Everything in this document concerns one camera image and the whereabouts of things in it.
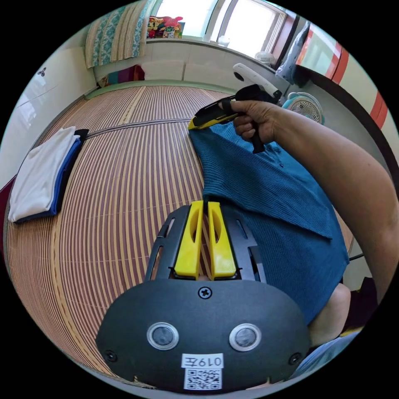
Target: bamboo mat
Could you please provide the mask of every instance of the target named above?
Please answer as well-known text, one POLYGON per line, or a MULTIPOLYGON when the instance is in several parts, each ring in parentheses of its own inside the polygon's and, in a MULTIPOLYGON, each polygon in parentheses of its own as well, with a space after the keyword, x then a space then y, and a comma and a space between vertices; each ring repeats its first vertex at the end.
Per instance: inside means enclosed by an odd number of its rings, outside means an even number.
MULTIPOLYGON (((85 142, 57 216, 9 224, 7 232, 8 266, 22 303, 44 334, 82 365, 115 377, 94 342, 106 309, 143 281, 167 215, 202 198, 187 123, 118 126, 190 118, 224 96, 165 86, 110 92, 77 104, 48 133, 46 139, 62 126, 116 126, 85 142)), ((201 274, 210 275, 207 227, 201 274)))
POLYGON ((93 133, 133 122, 191 119, 199 109, 225 96, 225 93, 183 86, 141 86, 110 91, 88 101, 81 100, 37 144, 69 126, 93 133))

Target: blue knit sweater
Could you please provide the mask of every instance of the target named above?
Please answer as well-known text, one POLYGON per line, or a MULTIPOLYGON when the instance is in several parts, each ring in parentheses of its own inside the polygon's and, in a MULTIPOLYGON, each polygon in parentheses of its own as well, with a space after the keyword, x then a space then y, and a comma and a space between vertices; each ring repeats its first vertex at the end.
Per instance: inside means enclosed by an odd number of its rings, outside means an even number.
POLYGON ((324 191, 276 143, 261 154, 232 123, 190 131, 204 172, 204 200, 232 202, 256 239, 266 280, 288 294, 310 323, 349 263, 324 191))

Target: white folded shirt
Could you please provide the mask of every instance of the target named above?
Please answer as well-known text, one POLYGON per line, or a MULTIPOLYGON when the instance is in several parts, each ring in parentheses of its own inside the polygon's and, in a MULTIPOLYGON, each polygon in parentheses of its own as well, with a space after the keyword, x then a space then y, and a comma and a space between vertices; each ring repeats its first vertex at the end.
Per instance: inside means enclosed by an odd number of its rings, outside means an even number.
POLYGON ((76 127, 60 129, 26 156, 12 188, 8 220, 17 220, 48 211, 54 199, 60 168, 75 143, 76 127))

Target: white controller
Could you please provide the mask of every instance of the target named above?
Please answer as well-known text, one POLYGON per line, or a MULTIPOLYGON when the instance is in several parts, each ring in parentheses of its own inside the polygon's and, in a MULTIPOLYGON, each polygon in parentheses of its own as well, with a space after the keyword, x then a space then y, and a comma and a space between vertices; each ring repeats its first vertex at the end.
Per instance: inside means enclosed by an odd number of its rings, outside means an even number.
POLYGON ((243 81, 248 86, 251 84, 259 84, 263 86, 266 93, 272 97, 274 97, 274 94, 278 91, 278 89, 273 86, 267 79, 253 71, 251 68, 248 68, 244 64, 235 64, 233 66, 233 72, 238 80, 243 81))

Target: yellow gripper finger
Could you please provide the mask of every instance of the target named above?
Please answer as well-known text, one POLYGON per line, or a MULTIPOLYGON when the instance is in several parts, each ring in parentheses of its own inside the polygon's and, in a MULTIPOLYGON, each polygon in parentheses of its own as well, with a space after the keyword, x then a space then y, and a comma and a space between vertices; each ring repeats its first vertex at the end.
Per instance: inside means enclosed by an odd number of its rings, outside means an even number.
POLYGON ((177 254, 175 273, 178 276, 194 277, 198 280, 203 215, 204 202, 194 201, 190 207, 179 253, 177 254))
POLYGON ((233 277, 236 265, 218 202, 208 203, 208 220, 212 280, 233 277))

